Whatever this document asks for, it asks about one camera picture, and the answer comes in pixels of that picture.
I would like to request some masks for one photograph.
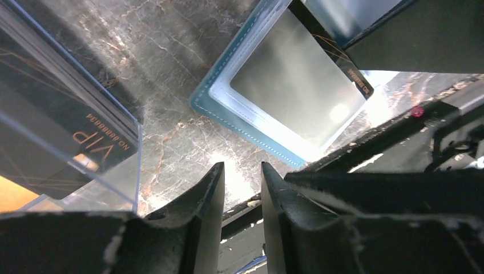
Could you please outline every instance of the clear plastic card holder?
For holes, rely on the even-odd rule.
[[[324,49],[290,5],[265,10],[209,89],[215,101],[307,162],[324,151],[362,110],[357,81]],[[337,49],[334,41],[328,45]]]
[[[0,2],[0,212],[136,211],[141,135],[20,6]]]

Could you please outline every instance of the marble surface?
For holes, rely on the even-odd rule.
[[[260,191],[260,162],[291,168],[194,112],[188,98],[257,0],[19,0],[144,125],[138,213],[182,194],[225,161],[225,209]],[[400,73],[328,152],[466,75]]]

